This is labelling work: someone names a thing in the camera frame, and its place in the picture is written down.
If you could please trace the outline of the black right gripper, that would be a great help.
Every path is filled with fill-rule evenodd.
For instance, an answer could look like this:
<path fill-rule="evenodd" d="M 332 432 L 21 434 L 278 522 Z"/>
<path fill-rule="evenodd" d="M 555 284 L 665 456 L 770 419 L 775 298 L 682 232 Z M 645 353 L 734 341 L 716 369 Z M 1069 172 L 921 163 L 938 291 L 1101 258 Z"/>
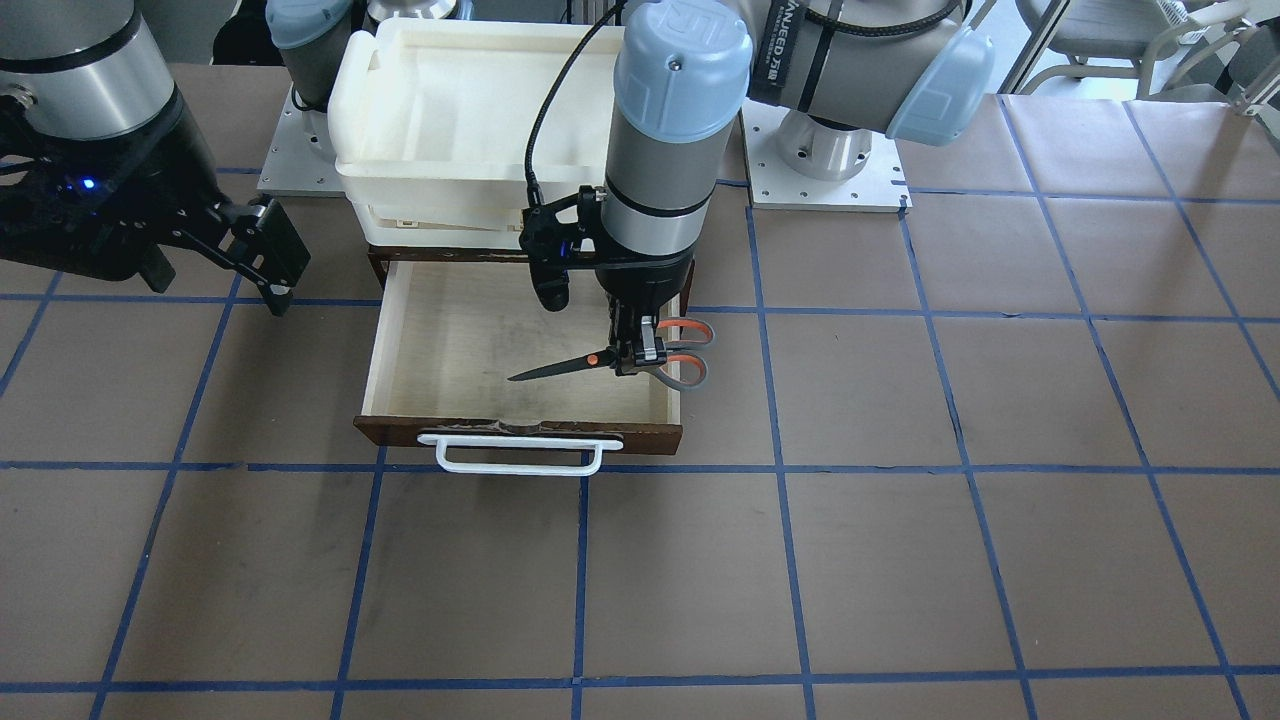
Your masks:
<path fill-rule="evenodd" d="M 193 250 L 252 283 L 274 316 L 294 299 L 311 255 L 271 196 L 232 202 L 186 100 L 111 138 L 38 133 L 32 108 L 3 97 L 3 259 L 101 281 L 140 275 L 155 293 L 177 277 L 163 249 Z"/>

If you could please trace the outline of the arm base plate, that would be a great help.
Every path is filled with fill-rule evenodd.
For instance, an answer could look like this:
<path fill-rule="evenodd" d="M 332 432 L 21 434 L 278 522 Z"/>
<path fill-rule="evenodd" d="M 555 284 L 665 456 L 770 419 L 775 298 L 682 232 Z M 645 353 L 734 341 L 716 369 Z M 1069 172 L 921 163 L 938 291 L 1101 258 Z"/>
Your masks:
<path fill-rule="evenodd" d="M 328 114 L 308 109 L 291 87 L 257 182 L 257 190 L 273 196 L 344 196 L 335 169 Z"/>
<path fill-rule="evenodd" d="M 895 141 L 836 129 L 800 111 L 741 109 L 751 202 L 801 211 L 905 211 L 910 191 Z"/>

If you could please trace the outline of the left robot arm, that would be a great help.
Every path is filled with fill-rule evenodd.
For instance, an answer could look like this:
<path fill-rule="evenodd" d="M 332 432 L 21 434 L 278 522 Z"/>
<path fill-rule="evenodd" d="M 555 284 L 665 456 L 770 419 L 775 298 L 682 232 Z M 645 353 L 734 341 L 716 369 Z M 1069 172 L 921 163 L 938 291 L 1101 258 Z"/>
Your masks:
<path fill-rule="evenodd" d="M 685 286 L 731 126 L 746 101 L 778 108 L 758 133 L 782 202 L 846 190 L 879 138 L 941 146 L 970 123 L 995 67 L 964 1 L 652 1 L 614 64 L 604 190 L 582 202 L 611 300 L 589 368 L 699 368 L 660 310 Z"/>

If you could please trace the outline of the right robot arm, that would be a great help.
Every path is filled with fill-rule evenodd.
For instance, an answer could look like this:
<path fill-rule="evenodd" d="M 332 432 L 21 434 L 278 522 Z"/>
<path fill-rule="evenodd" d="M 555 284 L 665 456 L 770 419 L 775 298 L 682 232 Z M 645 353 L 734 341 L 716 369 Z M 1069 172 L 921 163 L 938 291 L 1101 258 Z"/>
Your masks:
<path fill-rule="evenodd" d="M 1 91 L 5 260 L 161 293 L 186 249 L 287 311 L 310 252 L 274 197 L 221 192 L 132 1 L 5 1 Z"/>

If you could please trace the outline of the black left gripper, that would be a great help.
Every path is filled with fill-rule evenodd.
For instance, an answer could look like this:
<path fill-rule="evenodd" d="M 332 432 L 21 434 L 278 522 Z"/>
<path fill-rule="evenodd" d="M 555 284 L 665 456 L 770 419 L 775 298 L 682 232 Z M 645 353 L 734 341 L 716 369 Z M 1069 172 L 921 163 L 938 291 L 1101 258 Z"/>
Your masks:
<path fill-rule="evenodd" d="M 671 255 L 635 252 L 613 240 L 594 240 L 595 277 L 611 301 L 611 368 L 616 375 L 657 372 L 668 361 L 659 310 L 686 286 L 695 243 Z"/>

